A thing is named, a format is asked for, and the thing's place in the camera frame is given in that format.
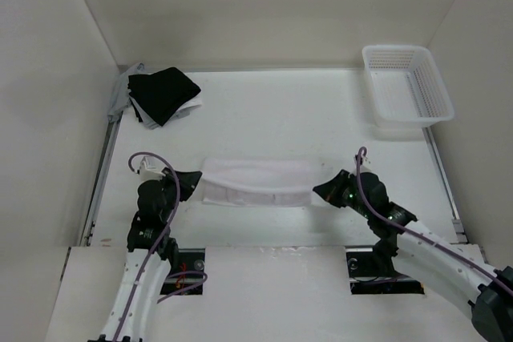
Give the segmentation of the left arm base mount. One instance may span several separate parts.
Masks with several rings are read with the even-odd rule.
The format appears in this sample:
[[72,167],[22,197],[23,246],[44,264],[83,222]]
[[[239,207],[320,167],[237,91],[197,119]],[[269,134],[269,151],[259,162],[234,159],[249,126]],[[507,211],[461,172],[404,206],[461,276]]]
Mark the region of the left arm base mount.
[[205,256],[204,248],[181,248],[160,294],[170,295],[199,283],[204,278]]

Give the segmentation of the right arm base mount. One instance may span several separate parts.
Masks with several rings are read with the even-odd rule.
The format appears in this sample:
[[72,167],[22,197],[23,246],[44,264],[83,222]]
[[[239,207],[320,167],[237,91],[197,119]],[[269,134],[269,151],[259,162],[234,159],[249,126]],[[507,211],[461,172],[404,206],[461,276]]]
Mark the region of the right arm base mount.
[[345,250],[352,295],[424,295],[423,285],[396,272],[387,262],[381,262],[372,247],[349,247]]

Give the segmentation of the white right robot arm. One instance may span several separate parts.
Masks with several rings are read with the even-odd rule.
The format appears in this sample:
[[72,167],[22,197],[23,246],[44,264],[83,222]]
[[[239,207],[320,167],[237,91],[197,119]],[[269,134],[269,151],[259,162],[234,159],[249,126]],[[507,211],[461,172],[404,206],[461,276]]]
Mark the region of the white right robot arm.
[[425,284],[452,303],[486,341],[512,339],[512,268],[498,269],[472,259],[435,235],[413,213],[389,199],[385,184],[371,172],[340,171],[314,187],[329,205],[362,215],[379,238],[374,269]]

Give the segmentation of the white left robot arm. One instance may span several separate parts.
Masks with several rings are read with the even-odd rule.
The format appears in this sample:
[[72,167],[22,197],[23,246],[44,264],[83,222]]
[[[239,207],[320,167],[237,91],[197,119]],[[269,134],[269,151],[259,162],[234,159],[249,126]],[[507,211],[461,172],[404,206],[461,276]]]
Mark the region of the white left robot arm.
[[161,289],[180,267],[179,247],[170,236],[170,219],[201,179],[199,171],[164,168],[158,179],[142,182],[137,212],[127,234],[123,276],[97,341],[146,341]]

